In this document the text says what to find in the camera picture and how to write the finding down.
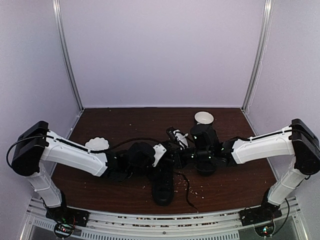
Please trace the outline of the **black canvas shoe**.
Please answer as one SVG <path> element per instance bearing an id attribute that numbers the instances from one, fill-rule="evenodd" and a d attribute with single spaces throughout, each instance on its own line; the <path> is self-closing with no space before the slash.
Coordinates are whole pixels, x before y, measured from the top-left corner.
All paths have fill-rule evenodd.
<path id="1" fill-rule="evenodd" d="M 183 173 L 174 171 L 174 163 L 168 158 L 161 160 L 149 172 L 148 178 L 152 182 L 151 195 L 154 202 L 161 207 L 171 204 L 175 193 L 174 175 L 181 176 L 184 179 L 186 183 L 185 200 L 190 207 L 198 210 L 189 200 L 190 181 Z"/>
<path id="2" fill-rule="evenodd" d="M 209 177 L 215 173 L 217 166 L 210 162 L 199 162 L 195 165 L 197 173 L 203 177 Z"/>

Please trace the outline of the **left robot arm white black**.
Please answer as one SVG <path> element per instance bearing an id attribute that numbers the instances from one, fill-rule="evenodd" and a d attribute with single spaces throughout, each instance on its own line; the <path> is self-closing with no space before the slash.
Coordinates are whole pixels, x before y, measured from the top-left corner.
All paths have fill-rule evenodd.
<path id="1" fill-rule="evenodd" d="M 49 130 L 49 124 L 41 120 L 9 147 L 14 153 L 12 158 L 6 158 L 6 162 L 16 174 L 28 179 L 51 218 L 67 222 L 72 218 L 72 211 L 67 207 L 65 194 L 55 186 L 46 171 L 44 162 L 55 162 L 96 177 L 122 181 L 135 169 L 156 167 L 160 160 L 156 147 L 146 142 L 136 142 L 128 150 L 119 152 L 96 148 L 105 142 L 102 138 L 94 138 L 85 146 L 74 143 Z"/>

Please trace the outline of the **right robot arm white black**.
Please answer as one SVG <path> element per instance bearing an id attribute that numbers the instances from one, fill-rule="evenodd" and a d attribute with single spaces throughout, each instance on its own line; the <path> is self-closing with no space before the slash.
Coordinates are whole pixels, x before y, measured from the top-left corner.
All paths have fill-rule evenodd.
<path id="1" fill-rule="evenodd" d="M 233 167 L 251 161 L 293 156 L 288 171 L 264 193 L 261 205 L 241 210 L 243 225 L 280 217 L 280 205 L 303 180 L 320 171 L 320 143 L 314 133 L 299 119 L 289 126 L 260 136 L 234 137 L 221 142 L 211 125 L 197 124 L 190 134 L 194 146 L 171 154 L 175 165 L 183 168 L 194 163 L 203 176 L 210 176 L 218 167 Z"/>

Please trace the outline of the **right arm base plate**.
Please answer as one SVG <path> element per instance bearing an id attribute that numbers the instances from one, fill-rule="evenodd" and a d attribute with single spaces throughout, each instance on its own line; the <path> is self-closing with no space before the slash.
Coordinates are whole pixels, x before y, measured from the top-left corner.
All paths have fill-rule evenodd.
<path id="1" fill-rule="evenodd" d="M 257 206 L 253 208 L 245 208 L 239 212 L 239 218 L 242 226 L 255 225 L 267 221 L 271 221 L 274 218 L 279 218 L 283 214 L 278 208 L 264 208 Z"/>

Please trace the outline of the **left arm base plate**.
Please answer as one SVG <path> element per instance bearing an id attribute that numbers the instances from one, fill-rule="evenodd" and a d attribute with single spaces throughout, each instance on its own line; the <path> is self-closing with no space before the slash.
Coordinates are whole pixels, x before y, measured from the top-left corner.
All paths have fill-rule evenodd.
<path id="1" fill-rule="evenodd" d="M 90 213 L 69 207 L 55 207 L 46 210 L 46 217 L 57 222 L 86 227 Z"/>

